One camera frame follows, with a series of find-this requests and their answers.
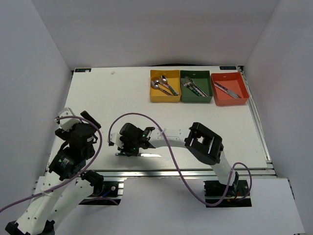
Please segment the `green handled knife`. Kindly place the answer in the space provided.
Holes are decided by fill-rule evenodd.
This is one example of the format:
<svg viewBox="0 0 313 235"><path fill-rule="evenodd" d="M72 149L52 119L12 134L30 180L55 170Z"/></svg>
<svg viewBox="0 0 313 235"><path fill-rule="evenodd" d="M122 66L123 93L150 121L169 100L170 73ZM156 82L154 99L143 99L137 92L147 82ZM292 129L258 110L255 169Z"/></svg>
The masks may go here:
<svg viewBox="0 0 313 235"><path fill-rule="evenodd" d="M138 153L136 155L127 155L126 153L115 153L116 156L126 156L126 157L150 157L150 158L161 158L158 154L152 153Z"/></svg>

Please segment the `dark handled spoon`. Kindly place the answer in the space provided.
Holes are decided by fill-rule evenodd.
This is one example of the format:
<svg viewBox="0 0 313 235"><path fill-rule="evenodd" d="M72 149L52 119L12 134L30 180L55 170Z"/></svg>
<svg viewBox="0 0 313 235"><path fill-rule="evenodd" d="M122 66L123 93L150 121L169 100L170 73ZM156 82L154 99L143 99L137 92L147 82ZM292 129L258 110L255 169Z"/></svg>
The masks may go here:
<svg viewBox="0 0 313 235"><path fill-rule="evenodd" d="M151 86L152 86L152 88L155 89L155 90L159 90L159 91L165 93L165 94L168 95L168 96L172 96L171 93L169 93L168 91L162 89L162 88L161 88L157 83L155 83L154 81L151 81Z"/></svg>

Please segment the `green handled spoon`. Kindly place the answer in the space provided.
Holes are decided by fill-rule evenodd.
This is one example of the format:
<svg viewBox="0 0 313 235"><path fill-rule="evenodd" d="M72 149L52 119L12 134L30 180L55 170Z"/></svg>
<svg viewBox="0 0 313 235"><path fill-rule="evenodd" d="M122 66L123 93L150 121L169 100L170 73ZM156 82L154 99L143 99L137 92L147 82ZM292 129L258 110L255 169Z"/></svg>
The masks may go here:
<svg viewBox="0 0 313 235"><path fill-rule="evenodd" d="M161 85L163 85L166 88L168 88L172 92L172 94L174 96L178 96L179 95L179 93L176 90L174 90L172 88L172 86L168 83L168 79L167 79L167 77L165 75L161 75L160 76L160 83L161 83Z"/></svg>

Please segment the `pink handled fork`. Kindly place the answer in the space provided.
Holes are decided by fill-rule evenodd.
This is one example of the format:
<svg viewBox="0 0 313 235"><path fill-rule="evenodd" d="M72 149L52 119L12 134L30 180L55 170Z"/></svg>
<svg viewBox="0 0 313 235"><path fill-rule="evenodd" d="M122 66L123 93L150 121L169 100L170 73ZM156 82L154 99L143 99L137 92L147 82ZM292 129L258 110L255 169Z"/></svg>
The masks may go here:
<svg viewBox="0 0 313 235"><path fill-rule="evenodd" d="M188 81L188 82L189 82L189 85L190 85L190 86L192 85L192 86L195 88L195 90L197 90L202 96L208 97L208 95L207 95L205 92L203 92L203 91L201 90L201 88L200 88L198 85L196 85L196 83L193 81L192 78L186 76L186 77L185 77L185 80Z"/></svg>

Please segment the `pink handled knife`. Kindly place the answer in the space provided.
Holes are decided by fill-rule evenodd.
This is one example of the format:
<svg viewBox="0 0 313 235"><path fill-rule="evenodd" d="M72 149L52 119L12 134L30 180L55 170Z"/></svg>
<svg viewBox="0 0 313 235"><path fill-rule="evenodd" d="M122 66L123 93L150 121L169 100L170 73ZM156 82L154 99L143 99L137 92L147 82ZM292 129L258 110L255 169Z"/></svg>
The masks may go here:
<svg viewBox="0 0 313 235"><path fill-rule="evenodd" d="M224 87L223 85L217 83L217 82L213 82L214 86L218 89L220 89L221 91L223 91L224 93L226 93L227 95L231 96L232 98L238 99L241 98L237 93L235 93L232 90L229 90L228 88Z"/></svg>

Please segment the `dark handled knife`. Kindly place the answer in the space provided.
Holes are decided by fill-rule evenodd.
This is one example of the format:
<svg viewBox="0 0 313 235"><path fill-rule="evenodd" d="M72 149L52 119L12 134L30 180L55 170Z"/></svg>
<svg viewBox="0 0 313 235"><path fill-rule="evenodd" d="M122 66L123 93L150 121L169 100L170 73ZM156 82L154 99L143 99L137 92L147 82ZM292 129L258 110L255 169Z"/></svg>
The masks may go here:
<svg viewBox="0 0 313 235"><path fill-rule="evenodd" d="M224 91L226 94L228 94L232 98L241 98L238 94L236 94L235 92L228 90L226 88L222 88L222 91Z"/></svg>

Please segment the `pink handled spoon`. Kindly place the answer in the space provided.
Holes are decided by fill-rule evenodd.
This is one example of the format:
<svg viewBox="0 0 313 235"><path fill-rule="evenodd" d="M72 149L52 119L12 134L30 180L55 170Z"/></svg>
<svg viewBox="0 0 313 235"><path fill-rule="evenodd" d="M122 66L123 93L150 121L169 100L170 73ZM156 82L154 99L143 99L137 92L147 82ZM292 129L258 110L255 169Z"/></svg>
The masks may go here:
<svg viewBox="0 0 313 235"><path fill-rule="evenodd" d="M151 85L154 89L160 90L160 91L166 91L165 89L161 88L161 83L158 79L152 80Z"/></svg>

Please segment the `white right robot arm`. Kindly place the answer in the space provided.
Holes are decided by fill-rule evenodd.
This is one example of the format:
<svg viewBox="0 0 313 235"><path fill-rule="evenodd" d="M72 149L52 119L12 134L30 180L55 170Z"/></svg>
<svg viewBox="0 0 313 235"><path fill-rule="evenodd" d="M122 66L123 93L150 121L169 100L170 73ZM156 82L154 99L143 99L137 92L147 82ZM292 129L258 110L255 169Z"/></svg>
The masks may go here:
<svg viewBox="0 0 313 235"><path fill-rule="evenodd" d="M109 145L116 145L126 156L136 156L141 148L165 147L167 143L171 147L188 149L199 162L211 166L222 192L227 197L232 197L239 188L238 174L226 159L222 141L218 134L199 122L194 122L188 129L162 131L155 127L142 130L126 123L118 133L108 134Z"/></svg>

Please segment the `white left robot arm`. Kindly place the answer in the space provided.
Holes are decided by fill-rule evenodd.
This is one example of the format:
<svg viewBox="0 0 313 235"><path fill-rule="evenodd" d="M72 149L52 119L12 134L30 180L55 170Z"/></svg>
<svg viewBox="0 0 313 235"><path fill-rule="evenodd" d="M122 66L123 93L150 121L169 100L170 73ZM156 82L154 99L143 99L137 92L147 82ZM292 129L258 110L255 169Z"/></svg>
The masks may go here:
<svg viewBox="0 0 313 235"><path fill-rule="evenodd" d="M62 139L60 149L48 167L41 192L30 196L26 211L8 222L10 235L53 235L61 222L83 199L103 191L103 177L87 168L103 143L101 125L87 112L76 116L70 108L58 113L55 135Z"/></svg>

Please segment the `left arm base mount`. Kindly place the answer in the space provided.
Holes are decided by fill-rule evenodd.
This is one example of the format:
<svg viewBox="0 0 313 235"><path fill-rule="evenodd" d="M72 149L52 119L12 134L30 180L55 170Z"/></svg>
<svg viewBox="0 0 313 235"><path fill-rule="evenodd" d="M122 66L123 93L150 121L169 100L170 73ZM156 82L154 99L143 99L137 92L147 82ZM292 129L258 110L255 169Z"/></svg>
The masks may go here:
<svg viewBox="0 0 313 235"><path fill-rule="evenodd" d="M113 180L105 180L104 177L93 170L81 173L79 180L89 182L92 187L92 193L84 198L79 205L105 205L105 206L118 206L121 199L118 199L119 182Z"/></svg>

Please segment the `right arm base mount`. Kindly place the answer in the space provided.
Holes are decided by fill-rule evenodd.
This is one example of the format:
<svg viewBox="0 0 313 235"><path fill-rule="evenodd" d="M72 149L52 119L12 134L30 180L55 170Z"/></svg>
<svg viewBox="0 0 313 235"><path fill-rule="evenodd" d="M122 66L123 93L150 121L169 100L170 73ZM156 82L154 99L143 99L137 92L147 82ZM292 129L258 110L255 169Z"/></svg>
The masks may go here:
<svg viewBox="0 0 313 235"><path fill-rule="evenodd" d="M221 185L219 181L204 181L205 202L209 204L217 203L224 193L225 185ZM252 207L250 194L241 200L248 193L247 180L239 180L237 191L229 187L228 192L223 201L216 208L244 208Z"/></svg>

